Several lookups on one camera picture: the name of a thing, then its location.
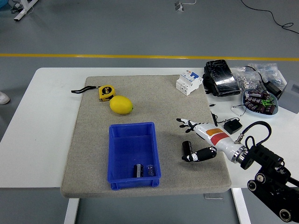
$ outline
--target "yellow floor line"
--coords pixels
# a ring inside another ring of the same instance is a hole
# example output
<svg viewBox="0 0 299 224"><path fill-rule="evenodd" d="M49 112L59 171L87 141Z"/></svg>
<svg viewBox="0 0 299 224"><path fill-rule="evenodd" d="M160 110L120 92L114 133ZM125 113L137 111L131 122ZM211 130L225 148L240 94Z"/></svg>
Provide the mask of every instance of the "yellow floor line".
<svg viewBox="0 0 299 224"><path fill-rule="evenodd" d="M137 58L137 59L192 59L192 60L246 60L299 61L297 57L233 57L233 56L173 56L173 55L81 55L81 54L1 54L0 57L69 57L69 58Z"/></svg>

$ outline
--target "red stripe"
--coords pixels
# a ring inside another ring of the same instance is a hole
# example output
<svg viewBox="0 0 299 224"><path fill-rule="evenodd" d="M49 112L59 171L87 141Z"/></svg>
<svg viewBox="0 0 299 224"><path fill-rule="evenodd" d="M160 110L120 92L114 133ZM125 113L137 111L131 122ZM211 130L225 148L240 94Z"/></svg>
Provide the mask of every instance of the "red stripe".
<svg viewBox="0 0 299 224"><path fill-rule="evenodd" d="M211 138L211 142L213 143L213 145L216 145L221 139L224 139L227 137L229 137L229 136L226 133L222 132L222 133L214 135Z"/></svg>

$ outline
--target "white circuit breaker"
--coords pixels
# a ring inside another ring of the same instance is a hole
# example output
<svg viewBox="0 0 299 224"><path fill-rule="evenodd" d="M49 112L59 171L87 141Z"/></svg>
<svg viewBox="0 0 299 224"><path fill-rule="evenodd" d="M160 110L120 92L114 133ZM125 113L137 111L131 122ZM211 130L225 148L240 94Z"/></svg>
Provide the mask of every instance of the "white circuit breaker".
<svg viewBox="0 0 299 224"><path fill-rule="evenodd" d="M180 74L176 87L183 94L188 96L192 91L199 88L199 85L202 84L202 80L202 77L199 77L194 72L187 70Z"/></svg>

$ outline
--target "white cable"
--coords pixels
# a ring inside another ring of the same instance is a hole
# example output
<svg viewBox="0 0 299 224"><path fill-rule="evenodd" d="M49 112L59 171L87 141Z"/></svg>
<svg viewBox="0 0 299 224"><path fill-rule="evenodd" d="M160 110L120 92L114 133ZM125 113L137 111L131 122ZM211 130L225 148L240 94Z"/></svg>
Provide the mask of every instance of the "white cable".
<svg viewBox="0 0 299 224"><path fill-rule="evenodd" d="M31 11L30 13L32 13L32 12L33 12L33 10L34 10L34 8L32 7L32 11ZM28 14L26 14L26 15L29 15L30 13L28 13Z"/></svg>
<svg viewBox="0 0 299 224"><path fill-rule="evenodd" d="M181 3L181 5L194 5L196 3L197 0L195 0L194 3Z"/></svg>

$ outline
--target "tape measure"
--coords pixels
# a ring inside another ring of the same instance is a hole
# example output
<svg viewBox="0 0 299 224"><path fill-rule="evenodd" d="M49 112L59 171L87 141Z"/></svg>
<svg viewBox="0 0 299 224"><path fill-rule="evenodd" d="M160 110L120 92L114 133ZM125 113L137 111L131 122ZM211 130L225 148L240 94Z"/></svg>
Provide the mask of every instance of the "tape measure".
<svg viewBox="0 0 299 224"><path fill-rule="evenodd" d="M87 90L99 89L99 98L101 101L111 100L115 94L115 88L112 85L104 85L104 86L86 86L81 90L72 90L72 93L80 94Z"/></svg>
<svg viewBox="0 0 299 224"><path fill-rule="evenodd" d="M99 87L99 97L101 101L111 100L115 95L115 89L113 86L104 85Z"/></svg>

